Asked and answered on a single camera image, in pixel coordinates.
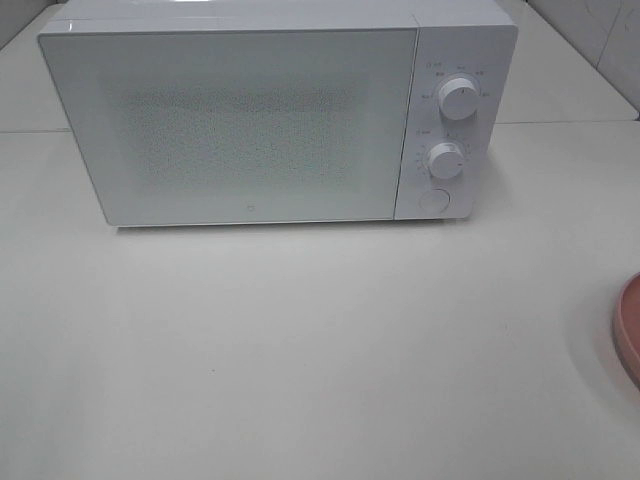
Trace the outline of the pink round plate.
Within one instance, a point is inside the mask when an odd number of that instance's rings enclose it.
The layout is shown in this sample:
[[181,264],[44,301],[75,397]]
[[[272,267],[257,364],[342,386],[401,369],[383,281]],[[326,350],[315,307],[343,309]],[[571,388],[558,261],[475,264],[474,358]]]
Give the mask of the pink round plate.
[[639,387],[639,281],[636,274],[619,294],[612,321],[613,341],[618,358],[629,378]]

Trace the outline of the white microwave door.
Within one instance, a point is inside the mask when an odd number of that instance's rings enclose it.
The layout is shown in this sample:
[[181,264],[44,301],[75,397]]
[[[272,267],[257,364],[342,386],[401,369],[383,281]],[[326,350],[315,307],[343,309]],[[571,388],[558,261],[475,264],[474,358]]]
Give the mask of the white microwave door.
[[414,30],[39,43],[113,226],[394,214]]

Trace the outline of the round white door button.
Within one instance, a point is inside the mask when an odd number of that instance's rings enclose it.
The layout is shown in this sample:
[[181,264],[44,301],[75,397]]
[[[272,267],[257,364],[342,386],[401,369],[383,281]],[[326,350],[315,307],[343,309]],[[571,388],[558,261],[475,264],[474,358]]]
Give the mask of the round white door button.
[[426,217],[439,218],[449,207],[450,201],[450,194],[446,190],[432,189],[421,196],[419,206]]

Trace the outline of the lower white microwave knob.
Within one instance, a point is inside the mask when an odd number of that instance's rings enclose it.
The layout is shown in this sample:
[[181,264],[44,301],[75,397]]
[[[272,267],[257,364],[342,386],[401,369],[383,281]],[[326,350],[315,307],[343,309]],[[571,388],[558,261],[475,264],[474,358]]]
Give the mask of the lower white microwave knob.
[[458,144],[442,142],[427,152],[425,165],[434,178],[449,180],[463,171],[465,156]]

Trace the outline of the white microwave knob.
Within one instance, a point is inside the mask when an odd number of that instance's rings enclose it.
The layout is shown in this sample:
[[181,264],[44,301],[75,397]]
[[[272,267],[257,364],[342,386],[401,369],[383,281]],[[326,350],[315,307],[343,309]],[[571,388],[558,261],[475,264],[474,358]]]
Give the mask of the white microwave knob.
[[425,165],[434,178],[449,180],[463,171],[465,156],[458,144],[442,142],[427,152]]
[[440,113],[448,120],[460,121],[478,109],[481,89],[469,75],[456,74],[443,79],[436,89]]

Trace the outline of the upper white microwave knob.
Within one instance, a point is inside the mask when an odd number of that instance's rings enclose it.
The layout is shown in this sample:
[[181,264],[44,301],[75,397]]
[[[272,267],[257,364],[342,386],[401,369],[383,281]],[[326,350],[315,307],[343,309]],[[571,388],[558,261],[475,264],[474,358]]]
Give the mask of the upper white microwave knob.
[[443,79],[436,89],[440,113],[448,120],[460,121],[478,109],[481,89],[469,75],[456,74]]

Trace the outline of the white microwave oven body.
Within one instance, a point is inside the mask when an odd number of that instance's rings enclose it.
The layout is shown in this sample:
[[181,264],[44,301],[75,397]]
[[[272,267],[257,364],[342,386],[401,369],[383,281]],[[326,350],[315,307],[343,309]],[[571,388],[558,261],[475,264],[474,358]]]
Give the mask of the white microwave oven body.
[[[416,43],[409,89],[395,209],[388,220],[462,219],[471,213],[487,158],[518,29],[493,1],[70,1],[38,35],[245,33],[414,30]],[[478,109],[460,121],[439,111],[436,89],[456,74],[481,89]],[[434,178],[427,152],[442,142],[465,156],[455,178]],[[439,218],[426,217],[421,196],[444,189],[450,205]],[[315,221],[315,222],[351,222]]]

